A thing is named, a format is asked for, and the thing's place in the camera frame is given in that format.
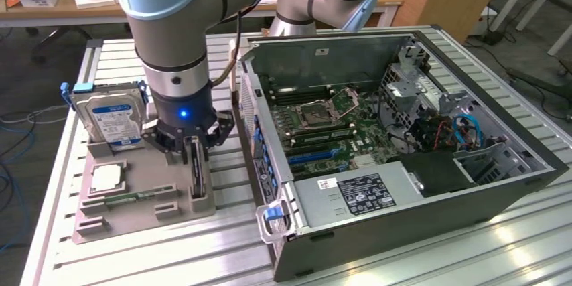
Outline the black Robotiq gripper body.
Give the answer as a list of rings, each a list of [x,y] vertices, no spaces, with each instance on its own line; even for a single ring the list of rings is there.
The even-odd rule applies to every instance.
[[[216,121],[211,90],[184,97],[171,97],[151,91],[159,116],[157,128],[164,134],[205,137]]]

